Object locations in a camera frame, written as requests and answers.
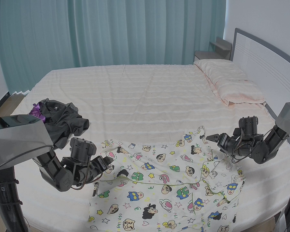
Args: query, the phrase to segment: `purple satin garment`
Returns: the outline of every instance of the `purple satin garment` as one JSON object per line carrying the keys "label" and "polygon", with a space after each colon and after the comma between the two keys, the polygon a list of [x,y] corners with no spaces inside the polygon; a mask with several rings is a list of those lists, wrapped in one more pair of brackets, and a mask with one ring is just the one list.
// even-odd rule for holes
{"label": "purple satin garment", "polygon": [[32,108],[32,110],[30,111],[29,114],[31,114],[31,115],[33,115],[35,117],[38,117],[39,119],[41,119],[43,121],[43,123],[45,123],[46,117],[43,114],[41,114],[41,112],[40,112],[40,104],[39,103],[38,104],[33,104],[33,108]]}

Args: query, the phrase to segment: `gray nightstand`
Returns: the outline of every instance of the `gray nightstand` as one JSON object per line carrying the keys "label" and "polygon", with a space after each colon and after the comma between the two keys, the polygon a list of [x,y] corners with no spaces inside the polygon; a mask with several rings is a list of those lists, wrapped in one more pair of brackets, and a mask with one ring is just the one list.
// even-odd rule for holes
{"label": "gray nightstand", "polygon": [[198,59],[227,59],[230,60],[232,44],[224,39],[217,37],[216,42],[210,42],[210,44],[215,46],[214,52],[207,51],[195,51],[194,60]]}

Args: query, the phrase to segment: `pink pillow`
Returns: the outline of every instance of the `pink pillow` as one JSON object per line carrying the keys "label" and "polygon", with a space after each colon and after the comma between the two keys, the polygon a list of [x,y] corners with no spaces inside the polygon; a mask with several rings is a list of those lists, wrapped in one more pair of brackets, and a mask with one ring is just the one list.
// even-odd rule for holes
{"label": "pink pillow", "polygon": [[265,98],[257,85],[232,61],[201,59],[194,62],[206,76],[213,93],[226,106],[233,103],[262,103]]}

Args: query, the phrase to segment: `bed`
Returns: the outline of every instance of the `bed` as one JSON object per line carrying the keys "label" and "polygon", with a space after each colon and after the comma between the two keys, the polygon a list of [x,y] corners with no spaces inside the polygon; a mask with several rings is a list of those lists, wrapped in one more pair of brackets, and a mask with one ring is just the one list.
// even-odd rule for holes
{"label": "bed", "polygon": [[[237,52],[240,44],[243,45],[242,40],[245,42],[248,38],[241,35],[244,38],[237,36],[238,42],[233,44],[232,59],[244,69],[242,63],[246,58],[247,70],[249,54]],[[244,53],[253,50],[245,44],[244,50],[241,49]],[[262,104],[225,106],[195,65],[119,65],[54,70],[35,85],[13,114],[27,114],[33,103],[45,98],[73,102],[79,114],[90,121],[89,129],[81,137],[97,145],[109,138],[143,144],[171,143],[186,129],[193,130],[200,124],[206,125],[207,135],[223,132],[231,135],[243,116],[259,118],[259,133],[267,132],[274,125],[268,109]],[[57,149],[56,154],[60,160],[69,156],[69,146]],[[260,223],[286,205],[290,195],[290,145],[285,142],[277,156],[265,164],[245,159],[242,167],[247,182],[241,193],[234,231]],[[37,165],[31,160],[15,166],[15,174],[20,182],[18,192],[23,214],[31,226],[45,232],[91,231],[86,223],[92,185],[86,185],[81,191],[60,193],[42,180]]]}

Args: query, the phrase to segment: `mattress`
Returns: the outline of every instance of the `mattress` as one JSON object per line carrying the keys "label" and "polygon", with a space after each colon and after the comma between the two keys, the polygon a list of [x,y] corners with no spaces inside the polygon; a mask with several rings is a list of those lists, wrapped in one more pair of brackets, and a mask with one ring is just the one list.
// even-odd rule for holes
{"label": "mattress", "polygon": [[[203,124],[206,135],[232,135],[243,116],[259,118],[258,132],[274,125],[261,104],[226,107],[211,91],[194,65],[118,65],[71,68],[49,72],[22,100],[13,114],[27,114],[32,104],[49,98],[73,102],[90,121],[82,138],[98,145],[114,138],[143,144],[172,143],[187,130]],[[218,150],[215,143],[212,148]],[[56,150],[59,160],[69,146]],[[290,146],[285,142],[277,156],[261,165],[241,162],[247,178],[240,196],[236,230],[242,231],[278,213],[290,195]],[[37,165],[15,166],[23,214],[42,231],[87,231],[89,199],[93,186],[81,191],[58,192],[40,176]]]}

